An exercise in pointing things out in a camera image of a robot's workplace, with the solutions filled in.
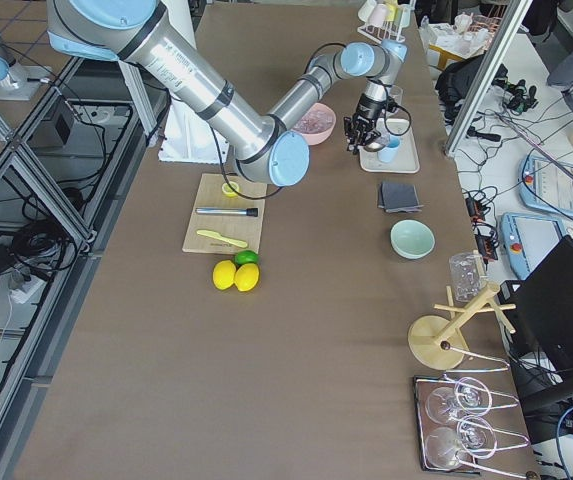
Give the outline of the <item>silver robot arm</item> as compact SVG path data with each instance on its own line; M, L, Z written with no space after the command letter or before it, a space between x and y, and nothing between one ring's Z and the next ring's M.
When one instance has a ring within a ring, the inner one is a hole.
M151 73L233 147L236 170L252 182L292 186L309 167L309 147L293 126L339 80L365 77L367 86L348 117L350 148L374 140L388 87L404 63L404 44L350 43L311 60L288 93L259 115L171 24L161 1L50 1L51 46L64 54L124 61Z

